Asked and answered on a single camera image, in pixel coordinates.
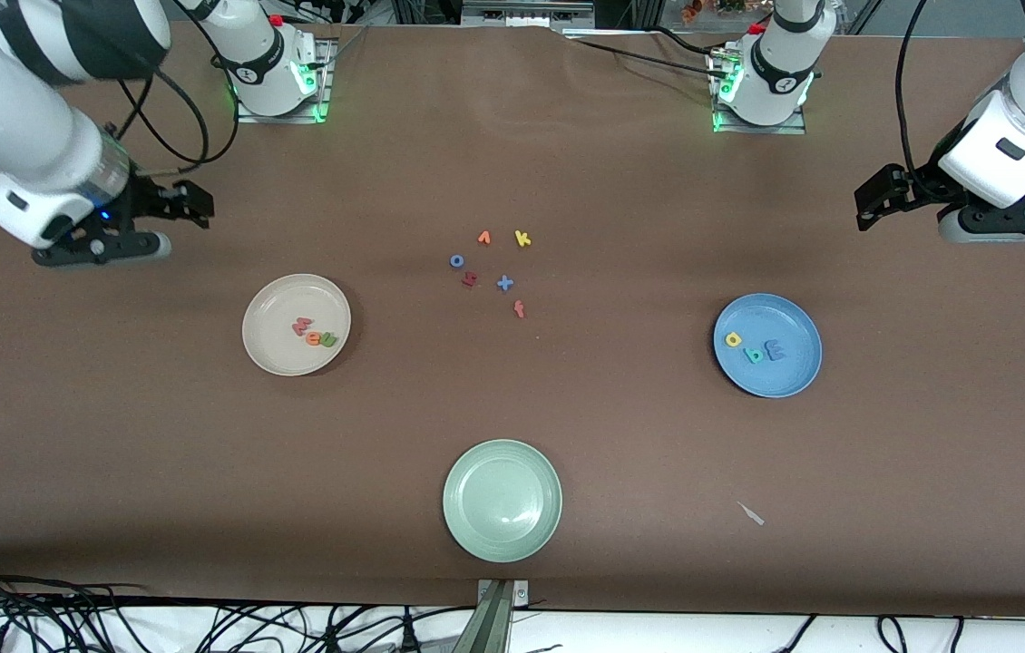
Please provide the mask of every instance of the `light green plate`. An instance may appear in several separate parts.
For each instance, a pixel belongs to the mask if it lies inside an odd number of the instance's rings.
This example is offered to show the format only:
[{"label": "light green plate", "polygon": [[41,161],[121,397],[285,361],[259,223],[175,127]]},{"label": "light green plate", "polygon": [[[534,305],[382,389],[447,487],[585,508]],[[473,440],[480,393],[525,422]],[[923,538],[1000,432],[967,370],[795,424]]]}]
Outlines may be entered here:
[{"label": "light green plate", "polygon": [[544,454],[525,443],[480,443],[447,475],[444,521],[481,561],[524,561],[562,521],[562,481]]}]

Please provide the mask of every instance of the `wire bundle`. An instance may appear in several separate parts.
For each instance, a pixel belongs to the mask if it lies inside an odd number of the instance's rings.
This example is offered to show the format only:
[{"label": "wire bundle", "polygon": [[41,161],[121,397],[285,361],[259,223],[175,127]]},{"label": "wire bundle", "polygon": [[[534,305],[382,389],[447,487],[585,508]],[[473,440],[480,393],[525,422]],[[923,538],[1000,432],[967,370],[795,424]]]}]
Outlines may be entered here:
[{"label": "wire bundle", "polygon": [[[24,593],[16,589],[16,584],[20,586],[44,587],[43,593]],[[122,608],[130,604],[139,604],[138,598],[123,598],[115,590],[122,587],[132,587],[132,589],[142,589],[135,584],[127,583],[89,583],[80,584],[53,578],[36,578],[27,575],[0,574],[0,618],[5,619],[0,629],[1,641],[6,632],[24,632],[32,641],[33,652],[35,653],[115,653],[116,650],[135,649],[140,653],[155,653],[155,650],[147,646],[147,642],[138,636],[138,629],[130,623],[126,615],[122,613]],[[227,653],[242,653],[250,646],[260,644],[260,642],[275,642],[280,653],[288,653],[281,634],[276,635],[273,628],[284,628],[300,638],[301,642],[294,653],[350,653],[339,646],[339,642],[346,641],[347,638],[372,631],[391,621],[399,621],[393,627],[384,629],[372,641],[356,649],[356,653],[365,653],[372,646],[383,641],[389,635],[400,628],[405,628],[406,641],[411,641],[414,649],[420,648],[420,642],[414,637],[413,624],[416,621],[444,615],[447,612],[460,610],[470,610],[471,608],[442,608],[416,613],[413,615],[410,607],[405,607],[404,616],[392,615],[372,621],[372,623],[351,628],[352,621],[355,621],[365,612],[372,608],[358,607],[343,618],[335,619],[339,607],[331,608],[327,613],[327,626],[322,632],[311,631],[310,624],[306,623],[305,608],[319,607],[318,604],[298,603],[283,607],[283,605],[223,605],[210,602],[173,602],[179,605],[208,605],[215,609],[213,621],[209,629],[198,642],[194,653],[217,653],[218,643],[233,632],[242,631],[241,628],[256,626],[246,632],[242,641],[236,642],[232,646],[227,646]],[[259,613],[260,611],[275,609],[276,613],[271,616]],[[124,642],[126,648],[115,647],[114,638],[107,627],[107,616],[114,617],[109,623],[120,623],[124,631],[130,637],[130,641]],[[297,617],[301,620],[301,626],[291,623],[291,618]],[[45,637],[45,629],[55,631],[57,635],[49,638]]]}]

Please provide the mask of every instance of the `small white debris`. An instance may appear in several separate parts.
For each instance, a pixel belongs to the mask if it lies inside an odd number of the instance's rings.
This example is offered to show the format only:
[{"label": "small white debris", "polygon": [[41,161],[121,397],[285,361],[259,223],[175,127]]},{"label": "small white debris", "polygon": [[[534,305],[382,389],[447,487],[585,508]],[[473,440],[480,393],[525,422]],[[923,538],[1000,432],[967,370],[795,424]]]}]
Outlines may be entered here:
[{"label": "small white debris", "polygon": [[734,501],[734,503],[738,503],[739,506],[742,507],[742,512],[745,513],[745,516],[747,516],[749,518],[752,518],[753,523],[758,524],[760,526],[762,526],[762,525],[764,525],[764,524],[767,523],[767,521],[763,520],[762,517],[758,517],[757,514],[755,514],[755,512],[753,512],[753,509],[750,509],[749,507],[746,507],[745,505],[742,505],[742,501],[741,500],[736,500],[736,501]]}]

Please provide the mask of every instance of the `beige plate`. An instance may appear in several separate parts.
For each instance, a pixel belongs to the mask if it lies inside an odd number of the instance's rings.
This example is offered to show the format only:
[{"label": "beige plate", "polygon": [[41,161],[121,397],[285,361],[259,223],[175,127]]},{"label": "beige plate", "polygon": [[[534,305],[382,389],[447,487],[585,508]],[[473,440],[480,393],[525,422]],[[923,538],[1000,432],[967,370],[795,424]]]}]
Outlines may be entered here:
[{"label": "beige plate", "polygon": [[[333,346],[310,345],[296,335],[299,319],[312,321],[306,331],[334,335]],[[311,374],[335,360],[351,333],[347,297],[330,279],[291,274],[270,282],[255,295],[242,319],[242,343],[250,359],[280,376]]]}]

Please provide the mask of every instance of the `white floor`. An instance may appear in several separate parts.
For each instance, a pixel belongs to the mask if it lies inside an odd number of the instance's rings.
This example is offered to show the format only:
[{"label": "white floor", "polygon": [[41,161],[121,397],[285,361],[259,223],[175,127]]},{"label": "white floor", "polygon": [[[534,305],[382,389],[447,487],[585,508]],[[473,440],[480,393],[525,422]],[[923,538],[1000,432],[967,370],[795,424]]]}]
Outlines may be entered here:
[{"label": "white floor", "polygon": [[[419,608],[413,613],[428,609]],[[279,615],[282,608],[270,607],[259,612],[264,617]],[[127,608],[124,615],[153,653],[193,653],[215,616],[213,608]],[[346,615],[351,608],[339,609]],[[305,609],[306,632],[321,635],[327,622],[327,608]],[[381,617],[400,615],[396,608],[376,608],[365,613],[347,627],[370,624]],[[450,612],[416,623],[421,641],[445,640],[458,636],[470,612]],[[655,613],[605,612],[518,612],[512,626],[508,653],[530,653],[560,645],[558,653],[695,652],[695,653],[774,653],[784,648],[803,623],[804,617],[756,615],[655,615]],[[341,641],[343,652],[355,653],[383,629],[372,629]],[[59,644],[55,629],[41,624],[45,640]],[[303,626],[303,618],[293,615],[289,623]],[[910,653],[948,653],[955,620],[950,618],[903,618],[903,635]],[[214,652],[229,650],[259,624],[247,621],[232,628],[210,646]],[[107,615],[107,627],[118,653],[139,652],[140,648],[120,626],[118,619]],[[298,650],[302,638],[286,628],[264,629],[262,636],[278,636],[288,652]],[[400,632],[387,640],[399,644]],[[280,653],[275,641],[259,641],[243,652]],[[1025,652],[1025,620],[969,619],[958,653]],[[31,653],[31,641],[24,634],[10,632],[4,653]],[[794,653],[887,653],[874,629],[873,617],[819,617],[808,629]]]}]

